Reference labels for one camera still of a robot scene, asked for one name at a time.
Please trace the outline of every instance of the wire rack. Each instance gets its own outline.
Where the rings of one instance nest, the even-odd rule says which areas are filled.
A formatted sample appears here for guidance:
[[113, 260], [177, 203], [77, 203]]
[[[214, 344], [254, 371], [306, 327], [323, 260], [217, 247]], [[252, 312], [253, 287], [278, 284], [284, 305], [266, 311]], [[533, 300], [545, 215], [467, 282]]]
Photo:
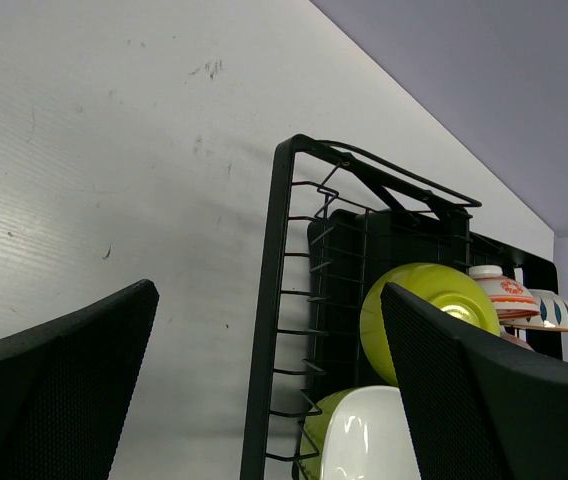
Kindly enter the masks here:
[[[308, 162], [323, 168], [311, 168]], [[342, 192], [348, 191], [347, 198]], [[301, 193], [298, 212], [295, 194]], [[316, 208], [309, 208], [315, 201]], [[275, 151], [258, 295], [240, 480], [264, 478], [267, 459], [291, 465], [304, 478], [300, 462], [320, 454], [304, 430], [308, 416], [321, 415], [316, 402], [346, 388], [385, 384], [363, 354], [359, 311], [372, 284], [385, 272], [410, 262], [435, 262], [466, 272], [479, 264], [519, 271], [531, 288], [557, 291], [555, 266], [514, 247], [470, 232], [467, 209], [481, 203], [351, 145], [304, 135]], [[306, 228], [305, 245], [290, 232]], [[298, 285], [284, 286], [287, 263], [303, 260]], [[304, 317], [294, 328], [279, 324], [283, 299], [305, 300]], [[561, 358], [559, 334], [536, 332], [534, 348]], [[304, 342], [301, 368], [276, 365], [284, 337]], [[272, 405], [274, 377], [299, 379], [294, 408]], [[292, 389], [295, 382], [284, 383]], [[292, 422], [297, 447], [273, 453], [269, 422]], [[305, 437], [314, 450], [299, 452]]]

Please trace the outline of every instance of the lime green bowl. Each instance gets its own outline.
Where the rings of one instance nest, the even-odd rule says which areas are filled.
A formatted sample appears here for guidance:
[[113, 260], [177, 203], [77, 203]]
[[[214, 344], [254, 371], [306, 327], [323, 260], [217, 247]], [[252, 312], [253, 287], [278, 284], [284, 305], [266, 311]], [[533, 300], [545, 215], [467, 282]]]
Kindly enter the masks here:
[[[328, 397], [324, 397], [322, 400], [317, 402], [317, 406], [322, 410], [322, 414], [306, 417], [306, 421], [304, 422], [304, 430], [320, 452], [319, 456], [306, 458], [300, 462], [302, 470], [304, 470], [304, 473], [306, 473], [306, 476], [310, 480], [320, 480], [324, 441], [326, 440], [326, 432], [328, 430], [328, 425], [331, 422], [333, 412], [335, 412], [337, 406], [344, 399], [344, 397], [346, 397], [349, 393], [354, 392], [355, 390], [355, 388], [350, 388], [348, 390], [342, 390], [341, 392], [333, 393]], [[300, 454], [308, 455], [311, 453], [315, 453], [315, 449], [307, 440], [307, 438], [302, 435], [300, 441]]]
[[434, 263], [411, 263], [394, 268], [371, 287], [360, 313], [360, 338], [366, 358], [390, 385], [397, 386], [397, 377], [386, 339], [380, 300], [387, 283], [397, 283], [460, 320], [494, 335], [500, 334], [491, 299], [468, 275]]

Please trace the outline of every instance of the black metal dish rack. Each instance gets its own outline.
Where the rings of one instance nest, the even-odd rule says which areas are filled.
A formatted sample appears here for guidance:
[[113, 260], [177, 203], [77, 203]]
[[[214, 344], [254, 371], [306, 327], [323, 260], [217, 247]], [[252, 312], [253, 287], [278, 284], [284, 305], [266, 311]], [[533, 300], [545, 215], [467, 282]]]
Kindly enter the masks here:
[[[328, 164], [328, 173], [318, 181], [295, 179], [300, 154]], [[337, 172], [356, 180], [348, 185], [349, 192], [363, 185], [381, 208], [346, 198], [331, 184]], [[292, 194], [303, 188], [312, 189], [321, 206], [314, 213], [291, 214]], [[407, 200], [425, 208], [408, 209]], [[529, 288], [557, 292], [552, 262], [470, 232], [467, 208], [480, 206], [477, 200], [350, 145], [304, 135], [278, 145], [262, 257], [241, 480], [262, 480], [267, 458], [290, 463], [293, 478], [306, 478], [300, 460], [319, 455], [317, 448], [307, 455], [300, 455], [299, 450], [290, 455], [267, 452], [272, 416], [297, 423], [298, 447], [302, 435], [312, 444], [304, 420], [321, 414], [318, 400], [346, 388], [385, 384], [363, 354], [359, 310], [369, 288], [391, 268], [435, 262], [466, 272], [472, 265], [495, 264], [513, 278], [515, 270], [521, 269]], [[308, 224], [308, 251], [287, 250], [287, 229], [292, 222]], [[284, 289], [285, 262], [300, 257], [308, 259], [310, 289]], [[281, 299], [291, 295], [306, 297], [307, 328], [278, 327]], [[303, 370], [275, 365], [278, 339], [289, 335], [308, 339], [309, 358], [301, 360]], [[528, 340], [537, 351], [561, 358], [559, 333], [531, 331]], [[306, 388], [301, 390], [305, 408], [288, 412], [271, 407], [275, 374], [307, 377]]]

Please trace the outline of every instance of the bowl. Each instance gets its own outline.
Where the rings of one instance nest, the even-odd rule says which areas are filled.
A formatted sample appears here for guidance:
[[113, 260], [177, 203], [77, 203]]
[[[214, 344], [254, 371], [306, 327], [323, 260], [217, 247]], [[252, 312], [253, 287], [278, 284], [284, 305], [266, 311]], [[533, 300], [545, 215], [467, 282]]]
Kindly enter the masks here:
[[533, 317], [503, 320], [505, 326], [530, 330], [555, 330], [568, 332], [568, 301], [549, 290], [530, 290], [540, 307], [540, 314]]
[[502, 274], [497, 265], [471, 267], [469, 276], [489, 296], [500, 322], [538, 315], [540, 309], [524, 285]]
[[[397, 388], [345, 390], [326, 397], [318, 406], [323, 413], [307, 417], [304, 424], [321, 452], [319, 457], [300, 462], [310, 480], [420, 478]], [[302, 436], [300, 453], [312, 452]]]
[[380, 295], [384, 285], [397, 283], [437, 308], [494, 335], [500, 334], [497, 314], [484, 290], [464, 273], [434, 263], [411, 263], [382, 275], [371, 287], [360, 312], [360, 338], [371, 366], [397, 386], [386, 338]]

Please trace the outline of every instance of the white bowl with orange pattern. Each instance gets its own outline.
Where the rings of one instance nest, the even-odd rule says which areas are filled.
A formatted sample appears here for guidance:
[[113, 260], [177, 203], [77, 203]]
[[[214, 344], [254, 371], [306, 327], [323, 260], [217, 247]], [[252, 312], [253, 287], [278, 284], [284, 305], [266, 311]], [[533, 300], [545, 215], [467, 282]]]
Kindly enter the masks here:
[[480, 265], [471, 267], [468, 274], [489, 296], [500, 321], [539, 315], [539, 305], [531, 292], [521, 283], [505, 277], [501, 267]]

